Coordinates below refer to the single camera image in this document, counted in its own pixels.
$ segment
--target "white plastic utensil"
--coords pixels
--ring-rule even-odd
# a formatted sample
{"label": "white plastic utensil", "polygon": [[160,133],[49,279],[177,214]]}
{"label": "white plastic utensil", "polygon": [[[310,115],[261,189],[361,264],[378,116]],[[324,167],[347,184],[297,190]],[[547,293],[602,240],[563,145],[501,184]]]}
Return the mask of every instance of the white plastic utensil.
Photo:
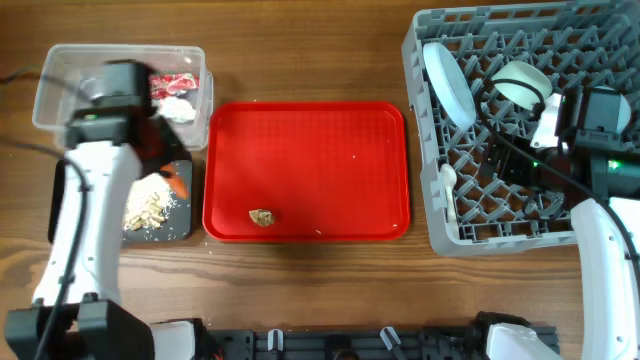
{"label": "white plastic utensil", "polygon": [[458,175],[453,167],[449,164],[443,164],[440,167],[440,179],[444,185],[444,193],[447,197],[447,226],[451,228],[451,232],[456,239],[460,239],[460,232],[458,231],[458,218],[456,216],[456,209],[453,204],[453,187],[456,186],[458,181]]}
{"label": "white plastic utensil", "polygon": [[[511,79],[527,83],[540,91],[545,100],[551,96],[551,91],[553,90],[551,81],[540,70],[522,61],[509,62],[491,78],[492,81],[499,79]],[[540,101],[533,91],[519,85],[496,84],[496,89],[516,105],[529,111],[533,109],[533,104]]]}
{"label": "white plastic utensil", "polygon": [[422,55],[429,81],[444,111],[457,127],[468,130],[476,122],[476,109],[458,62],[440,43],[426,44]]}

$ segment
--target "clear plastic container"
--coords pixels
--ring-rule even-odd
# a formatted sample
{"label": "clear plastic container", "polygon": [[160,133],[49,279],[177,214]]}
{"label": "clear plastic container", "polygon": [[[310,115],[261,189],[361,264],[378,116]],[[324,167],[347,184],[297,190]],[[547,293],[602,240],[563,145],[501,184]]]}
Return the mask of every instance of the clear plastic container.
{"label": "clear plastic container", "polygon": [[[43,73],[62,79],[95,98],[102,95],[102,65],[106,61],[125,59],[144,62],[159,74],[191,73],[200,78],[197,94],[190,96],[196,110],[195,119],[186,123],[169,123],[188,150],[205,148],[213,113],[213,76],[207,71],[204,51],[199,47],[59,44],[49,50]],[[75,110],[88,106],[72,91],[41,80],[36,93],[33,124],[54,132],[55,142],[61,145],[65,122]]]}

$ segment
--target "dish rack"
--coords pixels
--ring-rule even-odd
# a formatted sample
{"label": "dish rack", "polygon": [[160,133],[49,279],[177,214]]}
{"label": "dish rack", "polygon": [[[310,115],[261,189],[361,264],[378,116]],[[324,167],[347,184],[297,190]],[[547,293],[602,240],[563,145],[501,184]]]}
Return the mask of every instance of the dish rack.
{"label": "dish rack", "polygon": [[[508,62],[535,66],[551,80],[554,92],[609,86],[625,94],[632,109],[625,135],[629,151],[640,148],[640,3],[558,2],[422,10],[402,44],[409,103],[418,121],[422,154],[420,181],[434,251],[445,256],[520,252],[575,244],[570,214],[559,211],[563,194],[534,195],[496,176],[476,176],[489,131],[479,121],[467,131],[447,117],[429,82],[422,47],[439,42],[454,55],[473,95]],[[487,89],[485,110],[509,134],[531,139],[537,123],[529,112]],[[458,182],[453,196],[459,239],[447,227],[447,201],[439,176],[449,163]]]}

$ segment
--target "orange object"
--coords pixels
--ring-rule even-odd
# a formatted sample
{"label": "orange object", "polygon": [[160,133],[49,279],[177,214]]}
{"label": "orange object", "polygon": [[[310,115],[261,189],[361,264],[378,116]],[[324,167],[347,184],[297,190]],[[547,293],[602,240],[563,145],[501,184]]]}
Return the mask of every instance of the orange object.
{"label": "orange object", "polygon": [[164,180],[169,184],[171,190],[173,190],[179,198],[187,199],[187,197],[189,197],[189,190],[187,190],[187,186],[184,184],[180,176],[176,174],[173,165],[167,164],[160,168],[160,170],[169,175],[165,176]]}

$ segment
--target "wooden table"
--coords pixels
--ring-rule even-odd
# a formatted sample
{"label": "wooden table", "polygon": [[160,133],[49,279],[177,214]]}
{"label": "wooden table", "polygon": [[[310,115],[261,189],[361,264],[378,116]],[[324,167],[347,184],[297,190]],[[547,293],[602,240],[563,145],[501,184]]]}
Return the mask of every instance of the wooden table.
{"label": "wooden table", "polygon": [[[462,325],[480,310],[501,311],[557,326],[563,355],[579,357],[583,319],[575,246],[445,258],[429,245],[419,181],[420,145],[400,45],[416,11],[445,3],[96,3],[3,1],[0,74],[42,63],[57,43],[194,45],[206,52],[217,104],[385,100],[404,113],[409,128],[412,224],[402,239],[382,244],[224,245],[198,228],[188,241],[175,245],[122,251],[120,287],[124,306],[133,314],[147,322],[201,317],[210,328],[264,330]],[[457,5],[486,3],[465,0]],[[4,92],[0,133],[51,144],[51,136],[31,124],[35,87],[19,83]],[[205,158],[204,152],[195,156]],[[9,309],[29,305],[48,258],[54,166],[46,156],[0,148],[0,323]],[[0,358],[13,358],[4,341]]]}

